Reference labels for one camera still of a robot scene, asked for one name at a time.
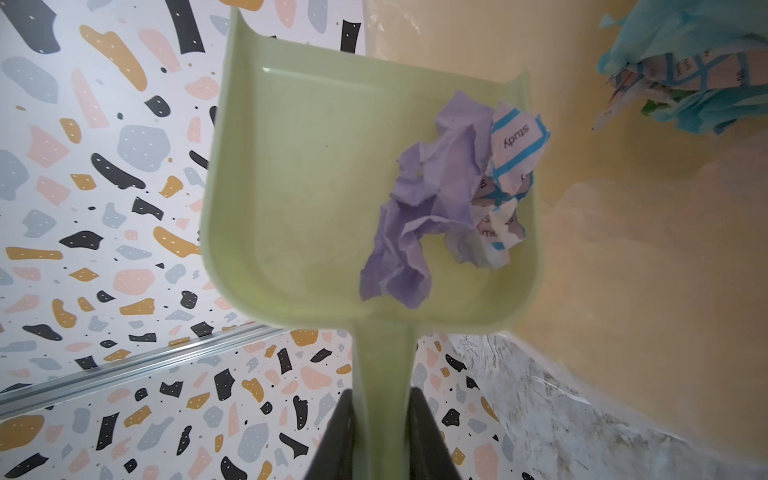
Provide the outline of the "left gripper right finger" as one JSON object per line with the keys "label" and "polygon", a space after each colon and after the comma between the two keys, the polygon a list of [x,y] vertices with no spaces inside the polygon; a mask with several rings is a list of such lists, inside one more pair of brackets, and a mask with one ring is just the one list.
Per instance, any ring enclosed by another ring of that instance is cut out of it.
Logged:
{"label": "left gripper right finger", "polygon": [[460,480],[423,392],[412,387],[409,398],[410,480]]}

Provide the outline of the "green plastic dustpan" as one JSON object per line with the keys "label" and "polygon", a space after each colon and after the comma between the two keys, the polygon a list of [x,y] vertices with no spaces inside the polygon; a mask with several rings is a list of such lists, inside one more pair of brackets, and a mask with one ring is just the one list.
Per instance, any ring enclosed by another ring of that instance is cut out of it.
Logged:
{"label": "green plastic dustpan", "polygon": [[457,263],[434,238],[431,295],[416,309],[362,300],[360,273],[396,159],[437,136],[463,91],[529,109],[529,76],[498,84],[257,34],[233,9],[202,210],[201,250],[239,312],[285,329],[343,329],[354,340],[353,478],[407,479],[409,398],[418,339],[492,334],[532,305],[543,272],[538,199],[508,266]]}

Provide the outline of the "cream trash bin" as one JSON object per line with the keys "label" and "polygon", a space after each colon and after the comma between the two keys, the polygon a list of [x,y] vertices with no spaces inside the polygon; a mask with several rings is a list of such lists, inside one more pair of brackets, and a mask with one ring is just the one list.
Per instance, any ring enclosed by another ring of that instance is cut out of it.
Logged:
{"label": "cream trash bin", "polygon": [[767,122],[691,135],[611,90],[629,1],[368,1],[370,55],[530,76],[543,283],[513,340],[591,404],[741,462],[767,459]]}

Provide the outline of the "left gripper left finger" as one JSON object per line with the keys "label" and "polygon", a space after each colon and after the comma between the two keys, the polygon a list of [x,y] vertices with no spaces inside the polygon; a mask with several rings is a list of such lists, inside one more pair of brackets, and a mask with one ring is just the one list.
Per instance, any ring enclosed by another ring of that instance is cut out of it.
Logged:
{"label": "left gripper left finger", "polygon": [[351,480],[355,444],[353,391],[339,398],[305,480]]}

